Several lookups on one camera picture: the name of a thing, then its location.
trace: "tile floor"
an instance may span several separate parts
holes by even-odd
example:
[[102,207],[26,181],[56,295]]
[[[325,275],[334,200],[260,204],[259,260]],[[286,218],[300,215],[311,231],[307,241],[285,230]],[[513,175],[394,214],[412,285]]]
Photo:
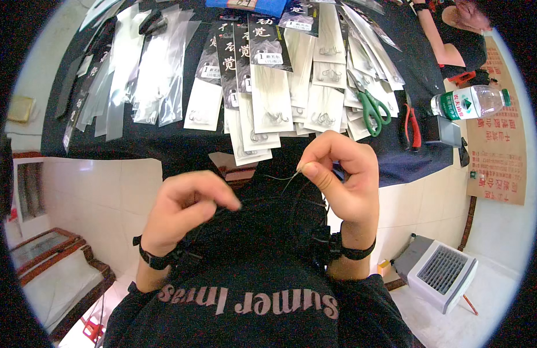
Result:
[[[454,165],[409,184],[379,190],[380,219],[371,271],[391,259],[417,233],[457,247],[467,219],[467,168]],[[138,250],[131,244],[140,235],[162,183],[161,163],[142,160],[74,160],[47,157],[43,167],[46,209],[54,226],[77,233],[96,257],[116,275],[133,278]],[[332,231],[340,219],[328,217]],[[397,278],[395,272],[385,281]]]

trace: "black t-shirt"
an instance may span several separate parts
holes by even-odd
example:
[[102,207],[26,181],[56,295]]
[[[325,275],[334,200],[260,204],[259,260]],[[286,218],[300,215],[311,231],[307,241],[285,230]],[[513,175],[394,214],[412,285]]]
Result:
[[441,67],[444,77],[453,77],[467,71],[475,71],[487,61],[487,46],[483,35],[472,31],[461,30],[444,23],[442,13],[445,8],[454,3],[436,5],[436,12],[432,13],[436,28],[444,44],[452,44],[456,47],[464,59],[465,68],[462,66],[445,65]]
[[113,311],[113,347],[411,347],[380,275],[335,281],[294,257],[219,264],[160,291],[134,283]]

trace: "red object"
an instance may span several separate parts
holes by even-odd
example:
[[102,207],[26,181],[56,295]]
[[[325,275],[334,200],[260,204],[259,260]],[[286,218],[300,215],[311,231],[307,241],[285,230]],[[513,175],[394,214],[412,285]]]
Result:
[[[407,148],[415,148],[415,150],[418,150],[421,147],[421,131],[419,130],[417,118],[415,117],[415,111],[413,108],[410,108],[408,104],[404,105],[407,108],[406,119],[404,122],[405,138],[408,146]],[[409,122],[411,122],[411,128],[413,128],[413,143],[411,143],[409,140],[409,132],[407,131],[407,124]]]
[[448,81],[454,82],[456,86],[463,84],[476,76],[474,71],[465,72],[454,77],[448,77]]
[[8,219],[8,222],[12,222],[13,220],[17,219],[17,208],[13,208],[10,212],[10,218]]
[[475,307],[473,307],[472,303],[469,302],[469,299],[467,298],[465,294],[464,294],[464,299],[467,301],[467,304],[469,304],[469,307],[471,307],[472,310],[475,312],[475,315],[479,315],[479,313],[477,313],[477,311],[475,310]]
[[91,321],[91,317],[87,320],[85,323],[85,327],[83,328],[83,335],[87,336],[92,342],[97,343],[98,339],[102,337],[102,329],[104,328],[104,325],[98,325]]

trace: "black wristband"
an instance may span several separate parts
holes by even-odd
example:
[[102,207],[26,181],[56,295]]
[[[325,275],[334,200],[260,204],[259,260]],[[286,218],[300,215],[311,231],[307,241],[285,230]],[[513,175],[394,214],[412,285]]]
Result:
[[429,4],[427,4],[426,2],[422,3],[422,4],[413,4],[413,9],[416,12],[417,11],[422,11],[422,10],[428,10],[429,9]]
[[[342,242],[341,234],[342,234],[342,225],[340,224],[340,243]],[[349,249],[342,245],[340,248],[340,253],[350,260],[354,260],[354,261],[362,260],[371,254],[371,252],[375,248],[375,245],[376,245],[376,237],[375,237],[375,240],[373,241],[373,244],[368,249],[365,249],[365,250]]]
[[147,262],[150,268],[156,269],[157,271],[162,271],[170,264],[170,261],[172,261],[172,253],[168,253],[163,257],[154,256],[153,254],[143,250],[141,247],[141,237],[142,235],[133,237],[133,246],[135,247],[139,245],[139,254],[141,254],[141,258],[143,258],[143,261]]

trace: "water bottle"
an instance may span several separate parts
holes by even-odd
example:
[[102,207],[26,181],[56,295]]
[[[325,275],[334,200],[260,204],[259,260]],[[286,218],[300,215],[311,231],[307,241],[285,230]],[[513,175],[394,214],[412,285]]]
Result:
[[435,95],[431,99],[432,114],[449,120],[489,117],[498,113],[504,106],[511,106],[508,90],[499,91],[486,85],[461,88]]

